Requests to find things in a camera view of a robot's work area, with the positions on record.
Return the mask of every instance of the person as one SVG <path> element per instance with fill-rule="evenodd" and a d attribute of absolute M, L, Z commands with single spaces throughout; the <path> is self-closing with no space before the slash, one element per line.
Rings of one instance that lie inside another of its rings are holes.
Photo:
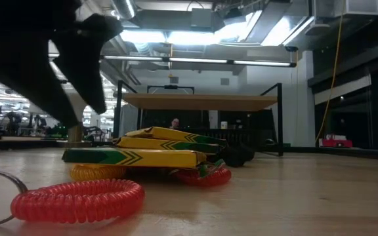
<path fill-rule="evenodd" d="M 170 128 L 172 128 L 172 129 L 177 129 L 177 128 L 179 128 L 179 119 L 174 118 L 174 119 L 171 121 L 171 126 L 170 126 Z"/>

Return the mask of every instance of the table surface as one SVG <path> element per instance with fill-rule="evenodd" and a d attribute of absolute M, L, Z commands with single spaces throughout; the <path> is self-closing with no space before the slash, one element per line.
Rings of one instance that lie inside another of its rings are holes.
<path fill-rule="evenodd" d="M 0 170 L 35 189 L 69 182 L 62 149 L 0 151 Z M 95 224 L 11 220 L 0 235 L 378 235 L 378 160 L 288 153 L 257 154 L 231 168 L 225 186 L 197 188 L 141 178 L 144 208 Z M 0 218 L 16 188 L 0 177 Z"/>
<path fill-rule="evenodd" d="M 200 94 L 123 94 L 122 98 L 142 109 L 259 111 L 278 101 L 277 96 Z"/>

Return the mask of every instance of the red spiral cord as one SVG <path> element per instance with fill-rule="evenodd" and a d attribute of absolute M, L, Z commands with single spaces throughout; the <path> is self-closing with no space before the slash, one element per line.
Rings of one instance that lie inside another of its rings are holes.
<path fill-rule="evenodd" d="M 220 168 L 204 178 L 200 178 L 200 173 L 197 170 L 180 170 L 173 175 L 185 184 L 201 187 L 218 186 L 231 179 L 231 171 L 227 168 Z"/>
<path fill-rule="evenodd" d="M 17 195 L 11 214 L 27 221 L 84 223 L 126 217 L 137 211 L 145 192 L 130 180 L 58 184 Z"/>

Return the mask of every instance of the wooden shelf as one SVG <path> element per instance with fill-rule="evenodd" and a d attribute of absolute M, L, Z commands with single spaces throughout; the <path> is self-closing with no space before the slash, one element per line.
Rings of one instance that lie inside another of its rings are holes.
<path fill-rule="evenodd" d="M 276 96 L 197 94 L 123 94 L 123 99 L 142 109 L 259 111 L 277 102 Z"/>

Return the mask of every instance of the metal key ring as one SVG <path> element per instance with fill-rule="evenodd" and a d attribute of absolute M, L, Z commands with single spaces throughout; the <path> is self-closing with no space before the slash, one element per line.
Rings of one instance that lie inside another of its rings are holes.
<path fill-rule="evenodd" d="M 17 177 L 13 176 L 12 174 L 0 171 L 0 176 L 6 177 L 12 183 L 14 183 L 20 193 L 25 193 L 25 192 L 28 191 L 26 185 L 21 180 L 19 180 Z M 0 224 L 8 222 L 9 220 L 11 220 L 13 218 L 14 218 L 14 216 L 9 216 L 8 218 L 5 218 L 4 220 L 0 220 Z"/>

